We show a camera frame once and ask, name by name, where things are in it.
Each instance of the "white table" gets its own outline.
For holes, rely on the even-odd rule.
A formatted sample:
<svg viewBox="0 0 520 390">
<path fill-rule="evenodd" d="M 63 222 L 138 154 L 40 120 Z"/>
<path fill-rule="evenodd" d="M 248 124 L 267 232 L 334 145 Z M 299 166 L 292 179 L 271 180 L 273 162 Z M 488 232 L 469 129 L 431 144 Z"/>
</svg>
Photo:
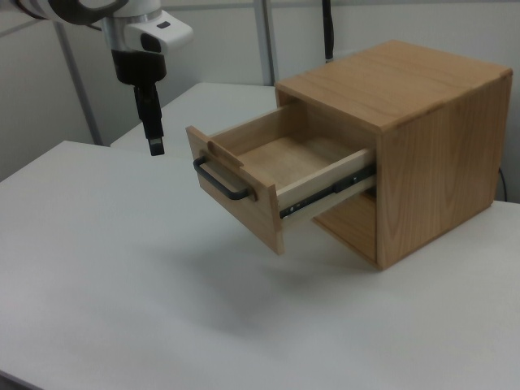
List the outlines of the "white table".
<svg viewBox="0 0 520 390">
<path fill-rule="evenodd" d="M 212 134 L 276 108 L 275 88 L 257 85 L 200 83 L 162 109 L 167 157 L 191 158 L 186 128 Z M 142 123 L 110 145 L 150 153 Z"/>
<path fill-rule="evenodd" d="M 0 370 L 45 390 L 516 389 L 520 206 L 373 271 L 277 257 L 188 159 L 63 143 L 0 184 Z"/>
</svg>

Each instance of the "black metal handle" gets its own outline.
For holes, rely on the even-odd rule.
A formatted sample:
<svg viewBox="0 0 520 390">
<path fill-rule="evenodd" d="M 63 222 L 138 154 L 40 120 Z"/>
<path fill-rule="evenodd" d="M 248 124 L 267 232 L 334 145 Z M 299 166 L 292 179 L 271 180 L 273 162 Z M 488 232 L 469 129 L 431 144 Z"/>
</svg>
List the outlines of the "black metal handle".
<svg viewBox="0 0 520 390">
<path fill-rule="evenodd" d="M 206 156 L 201 156 L 193 161 L 193 167 L 195 171 L 202 176 L 204 179 L 208 180 L 216 189 L 218 189 L 221 193 L 223 193 L 226 197 L 231 199 L 232 201 L 239 201 L 240 199 L 244 199 L 249 196 L 249 189 L 244 188 L 240 191 L 233 192 L 231 189 L 227 188 L 224 184 L 220 183 L 216 180 L 208 171 L 202 169 L 202 164 L 208 162 Z"/>
</svg>

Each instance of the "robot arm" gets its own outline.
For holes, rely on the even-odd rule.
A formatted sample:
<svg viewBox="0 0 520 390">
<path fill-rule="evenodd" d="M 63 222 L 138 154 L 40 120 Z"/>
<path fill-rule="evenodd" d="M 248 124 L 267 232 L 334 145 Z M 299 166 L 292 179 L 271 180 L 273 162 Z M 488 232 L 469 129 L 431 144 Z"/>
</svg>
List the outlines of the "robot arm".
<svg viewBox="0 0 520 390">
<path fill-rule="evenodd" d="M 10 1 L 11 7 L 40 19 L 79 25 L 101 20 L 117 77 L 134 86 L 150 153 L 164 154 L 161 106 L 155 83 L 167 73 L 164 55 L 193 38 L 188 25 L 163 11 L 160 0 L 114 0 L 98 8 L 88 8 L 79 0 Z"/>
</svg>

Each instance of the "wooden box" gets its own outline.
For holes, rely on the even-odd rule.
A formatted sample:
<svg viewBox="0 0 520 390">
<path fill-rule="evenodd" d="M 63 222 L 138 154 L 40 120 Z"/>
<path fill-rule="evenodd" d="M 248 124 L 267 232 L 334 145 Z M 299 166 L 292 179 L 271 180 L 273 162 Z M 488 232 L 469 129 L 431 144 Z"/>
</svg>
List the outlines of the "wooden box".
<svg viewBox="0 0 520 390">
<path fill-rule="evenodd" d="M 276 83 L 262 117 L 188 128 L 200 184 L 278 254 L 313 219 L 390 267 L 492 204 L 512 75 L 384 43 Z"/>
</svg>

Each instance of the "black cable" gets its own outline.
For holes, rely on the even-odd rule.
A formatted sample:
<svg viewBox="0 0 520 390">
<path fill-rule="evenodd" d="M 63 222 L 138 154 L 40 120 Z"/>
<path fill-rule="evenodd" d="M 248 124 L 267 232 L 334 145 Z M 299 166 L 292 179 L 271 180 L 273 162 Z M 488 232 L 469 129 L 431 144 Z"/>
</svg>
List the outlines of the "black cable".
<svg viewBox="0 0 520 390">
<path fill-rule="evenodd" d="M 504 202 L 507 202 L 507 188 L 505 187 L 505 178 L 504 173 L 502 172 L 502 168 L 498 168 L 498 172 L 500 173 L 500 177 L 502 178 L 502 184 L 504 185 Z"/>
<path fill-rule="evenodd" d="M 323 33 L 325 37 L 325 59 L 334 59 L 334 24 L 332 23 L 331 0 L 322 0 Z"/>
<path fill-rule="evenodd" d="M 24 4 L 22 4 L 22 2 L 20 0 L 15 0 L 15 4 L 16 6 L 22 10 L 26 15 L 29 15 L 31 16 L 32 18 L 34 19 L 38 19 L 38 20 L 47 20 L 47 18 L 44 18 L 42 16 L 39 16 L 39 15 L 36 15 L 34 13 L 32 13 L 30 10 L 28 10 L 27 8 L 25 8 Z"/>
<path fill-rule="evenodd" d="M 102 31 L 99 27 L 93 26 L 92 24 L 86 24 L 86 27 L 91 28 L 92 30 Z"/>
</svg>

